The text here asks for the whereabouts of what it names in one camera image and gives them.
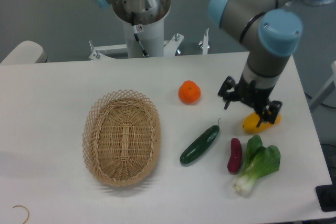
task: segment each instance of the green leafy vegetable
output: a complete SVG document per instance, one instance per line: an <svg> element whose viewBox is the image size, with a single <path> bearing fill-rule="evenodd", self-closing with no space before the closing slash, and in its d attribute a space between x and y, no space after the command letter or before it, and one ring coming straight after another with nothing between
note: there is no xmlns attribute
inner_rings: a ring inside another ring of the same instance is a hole
<svg viewBox="0 0 336 224"><path fill-rule="evenodd" d="M243 195L248 194L257 179L279 170L280 158L276 146L265 148L262 146L260 136L252 137L247 143L245 167L234 182L235 189Z"/></svg>

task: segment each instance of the cable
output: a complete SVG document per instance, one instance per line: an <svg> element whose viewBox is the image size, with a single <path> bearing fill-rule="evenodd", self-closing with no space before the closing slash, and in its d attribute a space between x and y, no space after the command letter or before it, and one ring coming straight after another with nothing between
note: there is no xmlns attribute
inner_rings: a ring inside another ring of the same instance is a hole
<svg viewBox="0 0 336 224"><path fill-rule="evenodd" d="M306 97L307 97L308 99L312 99L312 97L311 97L310 95L308 95L307 93L304 92L304 94L306 95ZM321 103L320 105L323 106L323 107L326 107L326 108L328 108L328 109L336 110L336 107L327 105L327 104L325 104L325 103Z"/></svg>
<svg viewBox="0 0 336 224"><path fill-rule="evenodd" d="M321 146L332 146L332 147L336 148L336 145L334 145L334 144L321 144Z"/></svg>
<svg viewBox="0 0 336 224"><path fill-rule="evenodd" d="M131 15L132 15L132 24L131 25L132 25L133 30L134 30L133 32L134 32L135 40L139 43L139 46L140 46L141 51L142 51L142 56L147 58L147 57L149 57L149 54L144 49L144 47L143 47L143 45L142 45L142 43L141 43L141 41L138 37L138 31L136 29L137 27L136 27L136 24L135 24L135 13L132 12Z"/></svg>

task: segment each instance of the white table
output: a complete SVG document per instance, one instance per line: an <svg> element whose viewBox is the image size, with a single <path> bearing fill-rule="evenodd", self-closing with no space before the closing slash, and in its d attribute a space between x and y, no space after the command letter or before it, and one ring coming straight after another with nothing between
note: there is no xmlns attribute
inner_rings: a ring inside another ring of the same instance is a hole
<svg viewBox="0 0 336 224"><path fill-rule="evenodd" d="M226 168L230 140L251 137L241 122L252 109L227 111L217 92L239 79L247 53L104 62L0 66L0 223L270 223L334 217L321 211L315 187L330 184L320 143L291 58L271 99L283 121L262 132L281 151L280 170L260 179L248 198L234 192ZM197 105L177 96L185 80L202 89ZM85 168L82 133L91 106L105 94L133 89L156 105L162 124L158 164L143 183L114 189ZM180 154L220 121L211 149L189 167Z"/></svg>

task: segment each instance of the wicker basket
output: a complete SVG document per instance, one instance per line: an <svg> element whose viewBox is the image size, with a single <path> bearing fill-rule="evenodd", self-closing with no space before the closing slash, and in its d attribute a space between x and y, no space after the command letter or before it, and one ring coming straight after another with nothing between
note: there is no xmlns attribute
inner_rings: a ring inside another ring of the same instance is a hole
<svg viewBox="0 0 336 224"><path fill-rule="evenodd" d="M159 115L149 98L132 90L109 93L95 103L86 121L86 167L106 185L132 185L154 168L160 138Z"/></svg>

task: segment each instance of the green cucumber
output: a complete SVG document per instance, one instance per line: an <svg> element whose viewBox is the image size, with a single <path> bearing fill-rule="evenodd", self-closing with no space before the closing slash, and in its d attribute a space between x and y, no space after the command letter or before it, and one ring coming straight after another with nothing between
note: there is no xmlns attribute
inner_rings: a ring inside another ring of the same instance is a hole
<svg viewBox="0 0 336 224"><path fill-rule="evenodd" d="M203 132L182 154L181 164L189 164L200 156L210 147L219 133L219 126L213 125Z"/></svg>

